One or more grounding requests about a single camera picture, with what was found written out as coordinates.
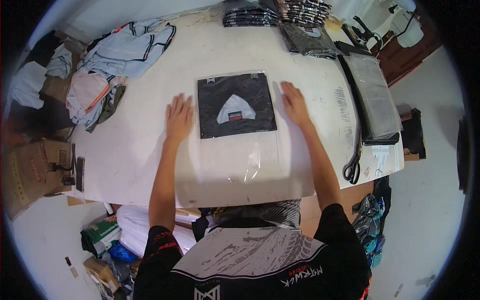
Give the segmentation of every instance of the orange stripe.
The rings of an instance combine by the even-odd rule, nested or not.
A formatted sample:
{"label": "orange stripe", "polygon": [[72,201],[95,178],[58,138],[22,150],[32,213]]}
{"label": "orange stripe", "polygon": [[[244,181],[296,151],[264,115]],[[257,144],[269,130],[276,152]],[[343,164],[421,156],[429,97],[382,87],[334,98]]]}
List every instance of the orange stripe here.
{"label": "orange stripe", "polygon": [[92,102],[92,104],[90,104],[87,109],[85,110],[85,114],[89,113],[93,107],[101,100],[103,99],[103,97],[105,97],[105,95],[108,93],[108,91],[110,90],[110,85],[107,84],[107,86],[105,86],[105,88],[103,89],[103,91],[100,93],[100,95],[98,95],[95,100]]}

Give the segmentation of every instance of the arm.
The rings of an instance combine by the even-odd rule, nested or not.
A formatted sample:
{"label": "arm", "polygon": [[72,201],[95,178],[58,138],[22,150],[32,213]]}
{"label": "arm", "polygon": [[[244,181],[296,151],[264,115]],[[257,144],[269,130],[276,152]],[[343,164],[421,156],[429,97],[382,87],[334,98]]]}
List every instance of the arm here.
{"label": "arm", "polygon": [[292,83],[282,82],[283,103],[288,117],[300,128],[307,142],[312,163],[313,184],[318,204],[323,211],[330,204],[340,200],[340,186],[332,163],[318,138],[315,125],[310,120],[305,98]]}
{"label": "arm", "polygon": [[167,138],[163,142],[162,157],[153,183],[148,220],[150,227],[160,225],[173,231],[175,226],[175,159],[180,142],[192,128],[192,97],[184,102],[183,94],[167,105]]}

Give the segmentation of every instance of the black cable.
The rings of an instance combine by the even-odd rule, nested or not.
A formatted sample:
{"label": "black cable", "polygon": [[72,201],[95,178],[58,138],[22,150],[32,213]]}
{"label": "black cable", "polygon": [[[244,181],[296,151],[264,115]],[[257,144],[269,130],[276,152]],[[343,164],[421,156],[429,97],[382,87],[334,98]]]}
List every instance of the black cable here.
{"label": "black cable", "polygon": [[[410,20],[409,20],[408,23],[407,23],[407,26],[406,26],[405,29],[404,29],[404,31],[402,31],[402,32],[399,33],[397,36],[395,36],[397,39],[398,39],[399,36],[401,36],[402,34],[404,34],[404,33],[407,31],[408,26],[410,25],[410,22],[412,22],[412,20],[413,20],[413,18],[415,17],[415,15],[416,15],[416,13],[413,12],[413,13],[412,13],[412,16],[410,17]],[[380,51],[382,51],[383,49],[385,49],[385,47],[386,47],[387,45],[384,45],[382,48],[378,48],[378,50],[377,50],[377,52],[374,54],[374,56],[377,57],[378,53],[380,53]]]}

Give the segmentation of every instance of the table surface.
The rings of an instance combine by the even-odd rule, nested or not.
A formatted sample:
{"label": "table surface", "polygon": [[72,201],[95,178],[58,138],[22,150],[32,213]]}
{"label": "table surface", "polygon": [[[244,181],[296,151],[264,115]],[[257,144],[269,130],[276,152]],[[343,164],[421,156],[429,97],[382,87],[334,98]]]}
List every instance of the table surface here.
{"label": "table surface", "polygon": [[[308,149],[285,115],[281,81],[302,90],[340,187],[351,186],[342,170],[353,155],[356,117],[338,61],[288,53],[277,28],[224,28],[219,11],[169,22],[177,27],[171,45],[141,78],[127,80],[116,113],[93,133],[75,128],[71,142],[77,157],[85,158],[85,191],[67,194],[148,206],[165,139],[166,105],[184,92],[194,95],[195,117],[176,160],[177,207],[258,204],[314,195]],[[327,31],[333,41],[350,43],[343,31]],[[267,76],[277,130],[200,140],[197,79],[253,70]],[[402,149],[401,140],[389,146],[383,172],[375,174],[378,159],[371,147],[364,147],[357,184],[403,169]]]}

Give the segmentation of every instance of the hand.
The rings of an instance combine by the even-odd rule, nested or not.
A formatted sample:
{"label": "hand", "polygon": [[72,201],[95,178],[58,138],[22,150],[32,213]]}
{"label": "hand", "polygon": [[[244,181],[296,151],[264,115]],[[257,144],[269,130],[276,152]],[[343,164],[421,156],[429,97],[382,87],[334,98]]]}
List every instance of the hand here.
{"label": "hand", "polygon": [[310,116],[308,115],[305,98],[301,91],[290,82],[283,81],[281,85],[284,92],[282,95],[283,104],[285,105],[285,111],[290,120],[300,128],[306,124],[310,124]]}
{"label": "hand", "polygon": [[167,140],[180,144],[192,128],[192,96],[185,102],[183,93],[173,97],[173,106],[167,105]]}

